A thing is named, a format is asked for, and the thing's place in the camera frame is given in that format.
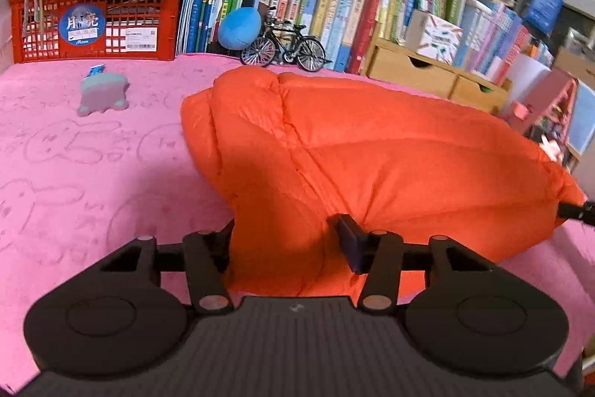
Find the pink patterned blanket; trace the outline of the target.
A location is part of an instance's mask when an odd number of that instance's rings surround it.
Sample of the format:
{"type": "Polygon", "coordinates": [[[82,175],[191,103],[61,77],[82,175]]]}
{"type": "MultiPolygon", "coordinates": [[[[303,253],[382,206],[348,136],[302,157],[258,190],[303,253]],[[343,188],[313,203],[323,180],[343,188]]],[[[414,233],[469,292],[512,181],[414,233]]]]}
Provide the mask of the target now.
{"type": "Polygon", "coordinates": [[[37,368],[24,341],[40,296],[136,236],[176,243],[231,214],[194,169],[180,103],[238,67],[231,57],[107,60],[129,106],[77,114],[92,60],[16,64],[1,76],[1,387],[37,368]]]}

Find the orange puffer jacket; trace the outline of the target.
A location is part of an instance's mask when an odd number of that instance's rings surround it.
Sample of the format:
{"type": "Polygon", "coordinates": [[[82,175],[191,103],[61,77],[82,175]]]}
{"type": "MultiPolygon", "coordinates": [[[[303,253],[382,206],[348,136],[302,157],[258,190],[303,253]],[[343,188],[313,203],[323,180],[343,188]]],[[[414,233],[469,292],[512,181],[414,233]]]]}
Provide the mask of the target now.
{"type": "Polygon", "coordinates": [[[446,235],[499,262],[548,239],[572,176],[482,111],[364,81],[226,71],[180,107],[194,164],[235,222],[228,289],[357,297],[331,225],[423,244],[446,235]]]}

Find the wooden drawer organizer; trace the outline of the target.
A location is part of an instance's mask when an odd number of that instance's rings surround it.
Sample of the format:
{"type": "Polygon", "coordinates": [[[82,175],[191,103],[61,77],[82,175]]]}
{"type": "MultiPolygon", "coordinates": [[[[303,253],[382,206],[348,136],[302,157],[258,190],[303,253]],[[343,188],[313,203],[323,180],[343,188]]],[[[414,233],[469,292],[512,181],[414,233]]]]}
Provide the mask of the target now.
{"type": "Polygon", "coordinates": [[[450,64],[431,60],[391,41],[376,37],[361,70],[375,81],[398,84],[425,94],[497,115],[508,100],[512,82],[492,84],[450,64]]]}

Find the blue round ball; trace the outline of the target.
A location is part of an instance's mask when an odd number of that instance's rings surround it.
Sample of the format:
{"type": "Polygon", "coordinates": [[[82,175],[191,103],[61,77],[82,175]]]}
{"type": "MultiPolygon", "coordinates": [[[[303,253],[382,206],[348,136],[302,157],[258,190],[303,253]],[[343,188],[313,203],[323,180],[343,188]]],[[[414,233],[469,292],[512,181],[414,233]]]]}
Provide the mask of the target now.
{"type": "Polygon", "coordinates": [[[220,23],[218,43],[225,49],[244,50],[259,35],[261,16],[254,7],[233,10],[220,23]]]}

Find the pink toy house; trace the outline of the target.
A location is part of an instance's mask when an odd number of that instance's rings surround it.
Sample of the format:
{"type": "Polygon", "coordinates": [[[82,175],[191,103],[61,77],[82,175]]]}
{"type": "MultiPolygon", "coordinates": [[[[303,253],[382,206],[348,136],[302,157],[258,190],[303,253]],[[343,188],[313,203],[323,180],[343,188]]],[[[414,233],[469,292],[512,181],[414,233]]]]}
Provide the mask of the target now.
{"type": "Polygon", "coordinates": [[[552,160],[580,160],[594,137],[594,90],[555,68],[519,101],[511,102],[502,118],[552,160]]]}

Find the grey small plush toy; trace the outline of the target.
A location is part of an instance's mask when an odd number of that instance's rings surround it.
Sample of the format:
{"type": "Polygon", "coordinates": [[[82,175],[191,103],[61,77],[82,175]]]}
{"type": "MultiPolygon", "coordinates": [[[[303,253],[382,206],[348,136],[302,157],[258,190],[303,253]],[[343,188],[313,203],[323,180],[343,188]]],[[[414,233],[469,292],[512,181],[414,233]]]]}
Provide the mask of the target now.
{"type": "Polygon", "coordinates": [[[128,87],[127,77],[108,73],[105,64],[94,65],[81,81],[81,101],[77,114],[86,117],[107,110],[126,110],[129,106],[126,98],[128,87]]]}

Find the miniature black bicycle model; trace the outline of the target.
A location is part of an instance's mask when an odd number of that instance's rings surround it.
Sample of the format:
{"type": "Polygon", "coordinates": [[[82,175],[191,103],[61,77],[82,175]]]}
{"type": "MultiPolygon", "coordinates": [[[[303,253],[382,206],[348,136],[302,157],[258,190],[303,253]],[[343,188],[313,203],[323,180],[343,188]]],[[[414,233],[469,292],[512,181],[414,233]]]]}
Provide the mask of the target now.
{"type": "Polygon", "coordinates": [[[308,73],[316,73],[330,60],[316,36],[303,34],[306,26],[276,18],[276,8],[265,15],[261,33],[240,52],[244,65],[268,67],[270,64],[295,64],[308,73]]]}

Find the white pencil pattern box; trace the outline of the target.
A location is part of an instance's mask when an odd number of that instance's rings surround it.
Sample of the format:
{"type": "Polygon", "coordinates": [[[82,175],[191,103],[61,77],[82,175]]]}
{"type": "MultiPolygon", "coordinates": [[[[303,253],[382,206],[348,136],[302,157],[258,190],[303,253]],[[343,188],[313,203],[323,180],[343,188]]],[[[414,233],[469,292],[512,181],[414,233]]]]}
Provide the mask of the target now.
{"type": "Polygon", "coordinates": [[[405,47],[430,60],[453,64],[463,29],[441,17],[415,10],[409,20],[405,47]]]}

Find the red plastic crate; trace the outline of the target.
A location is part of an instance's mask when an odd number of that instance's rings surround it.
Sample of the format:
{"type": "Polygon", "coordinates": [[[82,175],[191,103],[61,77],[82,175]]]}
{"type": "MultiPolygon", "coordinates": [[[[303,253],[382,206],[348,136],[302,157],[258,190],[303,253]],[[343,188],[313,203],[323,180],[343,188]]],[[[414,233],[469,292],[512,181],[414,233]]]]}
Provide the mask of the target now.
{"type": "Polygon", "coordinates": [[[9,0],[16,64],[173,60],[181,0],[9,0]]]}

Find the cardboard box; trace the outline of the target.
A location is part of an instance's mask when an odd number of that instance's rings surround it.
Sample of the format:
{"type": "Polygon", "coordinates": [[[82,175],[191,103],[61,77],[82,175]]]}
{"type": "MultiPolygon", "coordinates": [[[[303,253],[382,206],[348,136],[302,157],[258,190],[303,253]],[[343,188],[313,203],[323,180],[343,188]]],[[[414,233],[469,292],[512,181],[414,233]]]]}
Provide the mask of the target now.
{"type": "Polygon", "coordinates": [[[595,90],[595,64],[592,60],[579,57],[565,47],[560,47],[554,60],[553,67],[565,71],[575,79],[582,81],[595,90]]]}

